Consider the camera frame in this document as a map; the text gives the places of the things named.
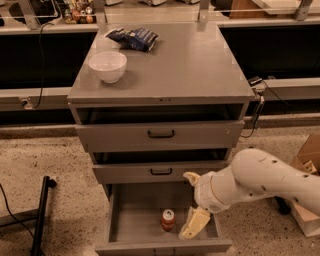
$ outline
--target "floor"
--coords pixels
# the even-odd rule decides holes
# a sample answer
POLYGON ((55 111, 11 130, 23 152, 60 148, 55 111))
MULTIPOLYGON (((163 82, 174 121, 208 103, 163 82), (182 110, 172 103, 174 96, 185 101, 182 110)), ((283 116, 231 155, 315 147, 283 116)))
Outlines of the floor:
MULTIPOLYGON (((89 156, 72 126, 0 128, 0 182, 13 213, 38 207, 42 177, 50 190, 42 250, 45 256, 94 256, 104 243, 109 203, 96 182, 89 156)), ((241 138, 232 154, 253 146, 290 163, 309 134, 320 126, 261 128, 241 138)), ((244 130, 243 135, 250 133, 244 130)), ((275 199, 243 203, 218 214, 233 255, 319 255, 320 236, 306 238, 293 216, 282 216, 275 199)), ((0 216, 8 215, 0 195, 0 216)), ((32 230, 34 222, 28 223, 32 230)), ((20 225, 0 229, 0 255, 30 255, 32 237, 20 225)))

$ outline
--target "white bowl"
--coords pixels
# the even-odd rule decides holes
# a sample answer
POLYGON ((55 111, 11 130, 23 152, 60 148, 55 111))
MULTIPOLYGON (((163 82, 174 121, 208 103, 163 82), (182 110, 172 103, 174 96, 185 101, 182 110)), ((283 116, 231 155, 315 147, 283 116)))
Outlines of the white bowl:
POLYGON ((101 52, 89 60, 93 73, 106 83, 117 82, 127 67, 127 57, 119 52, 101 52))

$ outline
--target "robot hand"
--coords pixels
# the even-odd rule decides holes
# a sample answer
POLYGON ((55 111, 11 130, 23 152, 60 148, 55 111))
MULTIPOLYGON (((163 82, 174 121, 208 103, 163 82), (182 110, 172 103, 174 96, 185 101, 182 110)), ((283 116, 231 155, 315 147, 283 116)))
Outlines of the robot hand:
POLYGON ((232 204, 267 197, 281 197, 299 203, 320 215, 320 177, 299 171, 275 156, 258 150, 240 151, 231 164, 219 171, 199 176, 184 173, 195 188, 197 209, 190 208, 179 237, 195 237, 209 222, 210 214, 228 209, 232 204))

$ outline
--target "speckled floor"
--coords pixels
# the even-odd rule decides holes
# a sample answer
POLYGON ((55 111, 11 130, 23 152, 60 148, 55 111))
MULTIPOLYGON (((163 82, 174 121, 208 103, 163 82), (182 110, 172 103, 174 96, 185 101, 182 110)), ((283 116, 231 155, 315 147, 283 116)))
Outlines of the speckled floor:
MULTIPOLYGON (((254 146, 289 163, 313 133, 320 133, 320 126, 264 128, 241 138, 234 152, 254 146)), ((0 182, 12 212, 38 207, 44 175, 58 183, 49 193, 42 242, 46 256, 94 256, 94 247, 103 244, 109 204, 91 167, 72 128, 0 128, 0 182)), ((319 255, 320 237, 306 238, 292 215, 282 216, 277 208, 274 199, 264 199, 218 214, 223 236, 233 245, 224 254, 206 256, 319 255)), ((0 216, 7 214, 0 195, 0 216)), ((1 256, 27 256, 31 246, 32 237, 20 225, 0 228, 1 256)))

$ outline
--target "cabinet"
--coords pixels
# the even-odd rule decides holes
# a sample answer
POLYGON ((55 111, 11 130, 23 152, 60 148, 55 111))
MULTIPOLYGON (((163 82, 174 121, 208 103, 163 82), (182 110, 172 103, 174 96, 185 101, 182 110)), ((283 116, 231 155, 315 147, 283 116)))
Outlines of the cabinet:
POLYGON ((189 207, 195 206, 182 174, 228 164, 253 94, 214 23, 205 29, 197 23, 140 26, 160 35, 151 52, 120 49, 128 58, 126 73, 105 84, 87 65, 95 53, 115 50, 104 31, 98 33, 68 96, 80 141, 110 201, 106 244, 96 251, 226 251, 231 241, 222 237, 216 216, 195 239, 178 238, 189 207), (160 224, 167 208, 176 216, 170 232, 160 224))

